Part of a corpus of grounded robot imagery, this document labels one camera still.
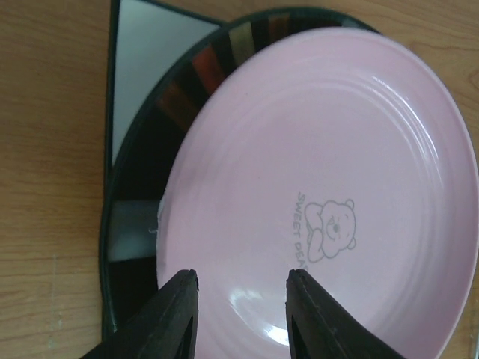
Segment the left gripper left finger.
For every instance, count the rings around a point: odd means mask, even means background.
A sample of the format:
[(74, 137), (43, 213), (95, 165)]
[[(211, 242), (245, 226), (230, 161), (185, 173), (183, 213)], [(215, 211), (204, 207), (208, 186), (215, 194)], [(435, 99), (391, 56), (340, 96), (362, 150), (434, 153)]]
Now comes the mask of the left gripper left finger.
[(176, 273), (126, 325), (85, 358), (193, 358), (198, 329), (198, 276)]

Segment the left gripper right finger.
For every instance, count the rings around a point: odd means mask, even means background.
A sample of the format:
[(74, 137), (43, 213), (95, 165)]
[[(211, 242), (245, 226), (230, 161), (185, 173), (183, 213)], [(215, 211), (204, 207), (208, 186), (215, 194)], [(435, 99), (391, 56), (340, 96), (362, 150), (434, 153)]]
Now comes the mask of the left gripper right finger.
[(292, 358), (402, 358), (303, 269), (289, 271), (286, 317)]

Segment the dark striped rim plate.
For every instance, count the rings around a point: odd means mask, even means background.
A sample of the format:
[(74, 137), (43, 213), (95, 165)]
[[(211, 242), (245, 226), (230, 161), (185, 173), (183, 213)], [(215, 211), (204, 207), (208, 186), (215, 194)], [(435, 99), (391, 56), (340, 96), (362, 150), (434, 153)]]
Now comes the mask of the dark striped rim plate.
[(102, 337), (109, 338), (156, 293), (158, 211), (174, 159), (192, 121), (244, 61), (313, 28), (367, 29), (321, 7), (280, 7), (230, 22), (141, 1), (152, 16), (129, 25), (112, 3), (107, 72), (99, 273)]

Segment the pink plate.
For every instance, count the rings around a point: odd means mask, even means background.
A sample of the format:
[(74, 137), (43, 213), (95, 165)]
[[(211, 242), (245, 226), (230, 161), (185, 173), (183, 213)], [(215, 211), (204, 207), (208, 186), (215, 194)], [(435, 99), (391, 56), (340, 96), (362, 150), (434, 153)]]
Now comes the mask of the pink plate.
[(197, 358), (288, 358), (304, 269), (406, 358), (437, 358), (478, 255), (478, 169), (451, 95), (371, 31), (321, 28), (241, 65), (201, 109), (159, 222), (159, 281), (199, 279)]

